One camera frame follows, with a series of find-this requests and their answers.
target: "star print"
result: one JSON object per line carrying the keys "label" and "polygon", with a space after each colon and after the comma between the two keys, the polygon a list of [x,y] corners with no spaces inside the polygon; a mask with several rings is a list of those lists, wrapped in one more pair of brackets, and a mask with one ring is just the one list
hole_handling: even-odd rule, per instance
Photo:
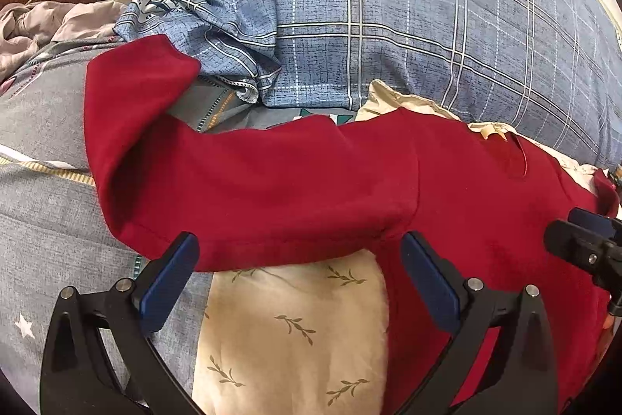
{"label": "star print", "polygon": [[32,322],[28,322],[24,316],[20,313],[19,322],[15,322],[15,325],[19,327],[19,330],[22,332],[22,337],[30,336],[32,339],[35,339],[35,335],[30,330],[32,327]]}

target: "red shirt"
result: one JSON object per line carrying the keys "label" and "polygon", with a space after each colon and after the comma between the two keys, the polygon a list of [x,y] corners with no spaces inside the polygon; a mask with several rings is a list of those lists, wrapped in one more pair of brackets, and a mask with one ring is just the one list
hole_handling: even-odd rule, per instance
{"label": "red shirt", "polygon": [[[405,109],[340,127],[311,116],[268,130],[201,134],[166,114],[199,68],[164,36],[89,63],[86,153],[116,238],[154,258],[190,231],[200,243],[198,271],[374,252],[390,302],[383,406],[390,415],[448,338],[400,262],[400,238],[420,231],[465,277],[499,290],[540,288],[560,407],[577,394],[608,297],[589,275],[548,254],[543,232],[573,207],[615,215],[617,195],[602,173],[596,197],[523,138],[484,140],[463,123]],[[457,401],[474,391],[493,344],[489,336]]]}

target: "blue gripper pad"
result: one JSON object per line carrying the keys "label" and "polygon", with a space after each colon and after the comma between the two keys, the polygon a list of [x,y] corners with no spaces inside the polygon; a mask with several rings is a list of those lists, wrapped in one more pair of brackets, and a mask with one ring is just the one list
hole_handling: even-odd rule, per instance
{"label": "blue gripper pad", "polygon": [[451,334],[460,328],[460,302],[421,243],[410,233],[402,238],[402,264],[424,300],[436,326]]}
{"label": "blue gripper pad", "polygon": [[570,213],[568,213],[568,222],[583,227],[609,240],[613,239],[616,234],[612,221],[607,217],[582,210],[581,208],[572,208],[572,210],[570,210]]}
{"label": "blue gripper pad", "polygon": [[[169,318],[169,314],[190,278],[198,261],[198,240],[195,235],[181,233],[173,241],[164,255],[148,263],[136,279],[135,306],[141,319],[142,333],[159,331]],[[141,286],[141,278],[151,284]]]}

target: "gray cloth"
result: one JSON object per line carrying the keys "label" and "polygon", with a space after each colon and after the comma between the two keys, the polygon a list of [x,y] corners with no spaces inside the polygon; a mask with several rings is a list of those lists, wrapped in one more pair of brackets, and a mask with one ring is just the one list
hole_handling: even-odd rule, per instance
{"label": "gray cloth", "polygon": [[[0,96],[0,145],[88,173],[82,124],[85,69],[102,51],[82,48],[19,71]],[[331,114],[336,123],[352,121],[354,115],[340,109],[250,108],[235,100],[224,104],[230,93],[217,83],[198,82],[171,111],[201,132],[209,125],[210,132],[270,127],[314,111]],[[2,150],[0,158],[17,160]],[[82,293],[106,291],[119,278],[133,275],[137,256],[110,235],[92,186],[0,164],[0,188],[0,368],[38,412],[41,359],[59,291],[69,284]],[[154,337],[188,392],[210,284],[211,274],[193,274]],[[20,315],[32,322],[34,338],[22,337],[15,325]],[[118,353],[113,350],[111,358],[120,379],[126,379]]]}
{"label": "gray cloth", "polygon": [[69,41],[54,41],[46,44],[38,52],[30,57],[17,72],[23,71],[30,66],[41,64],[45,61],[55,59],[61,55],[78,53],[81,51],[91,51],[96,49],[110,49],[119,46],[123,40],[119,36],[107,36],[103,38],[80,38]]}

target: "wrinkled fabric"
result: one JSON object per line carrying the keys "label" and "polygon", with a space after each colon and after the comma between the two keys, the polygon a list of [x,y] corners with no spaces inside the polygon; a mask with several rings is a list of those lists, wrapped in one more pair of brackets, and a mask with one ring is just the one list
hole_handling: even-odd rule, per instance
{"label": "wrinkled fabric", "polygon": [[115,30],[166,34],[248,102],[356,110],[381,79],[581,163],[622,158],[622,51],[599,0],[136,0]]}
{"label": "wrinkled fabric", "polygon": [[[267,130],[203,135],[166,114],[199,70],[163,36],[120,46],[88,65],[86,155],[116,238],[154,258],[179,231],[191,231],[200,244],[199,271],[305,264],[368,249],[389,299],[382,410],[389,415],[447,341],[402,267],[400,240],[417,230],[465,277],[478,275],[503,291],[540,288],[560,406],[577,394],[591,371],[608,295],[587,273],[546,252],[543,235],[574,207],[618,213],[615,188],[601,171],[594,196],[520,136],[485,140],[463,123],[405,108],[341,126],[311,115]],[[448,178],[457,161],[464,171]],[[504,213],[490,215],[486,227],[470,213],[495,209]],[[486,358],[483,351],[456,402],[475,391]],[[362,369],[360,378],[367,373]]]}
{"label": "wrinkled fabric", "polygon": [[[369,96],[365,105],[357,111],[355,121],[365,121],[377,117],[378,115],[384,115],[396,110],[397,108],[406,108],[410,111],[417,113],[436,115],[450,120],[460,120],[459,117],[452,114],[445,108],[441,108],[433,100],[425,99],[414,94],[400,94],[394,91],[386,83],[381,80],[374,80],[369,84]],[[518,134],[514,127],[508,124],[500,122],[471,122],[467,124],[467,127],[473,132],[481,133],[484,139],[487,139],[491,134],[499,134],[504,140],[507,141],[505,134],[512,132]],[[591,164],[579,164],[576,160],[567,155],[553,150],[552,148],[542,145],[537,141],[523,136],[525,139],[531,141],[534,145],[540,147],[552,157],[555,157],[559,162],[559,165],[572,177],[575,182],[581,185],[586,190],[589,190],[593,194],[596,193],[596,187],[594,185],[594,174],[598,171],[596,166]]]}
{"label": "wrinkled fabric", "polygon": [[[105,291],[136,275],[136,253],[114,240],[101,215],[83,138],[86,65],[120,44],[118,37],[50,43],[0,84],[0,368],[36,413],[58,291],[66,285],[82,293]],[[311,112],[332,114],[335,121],[354,118],[347,110],[249,110],[246,103],[234,114],[227,109],[234,101],[225,104],[234,95],[230,89],[207,83],[200,89],[187,90],[172,109],[196,130],[265,129]],[[68,166],[74,169],[58,169]],[[192,275],[164,329],[152,337],[189,394],[210,282],[211,274]],[[34,338],[22,337],[15,326],[20,313]],[[127,378],[121,358],[113,353],[111,360]]]}
{"label": "wrinkled fabric", "polygon": [[0,81],[51,41],[113,36],[114,22],[125,8],[115,1],[7,4],[0,10]]}

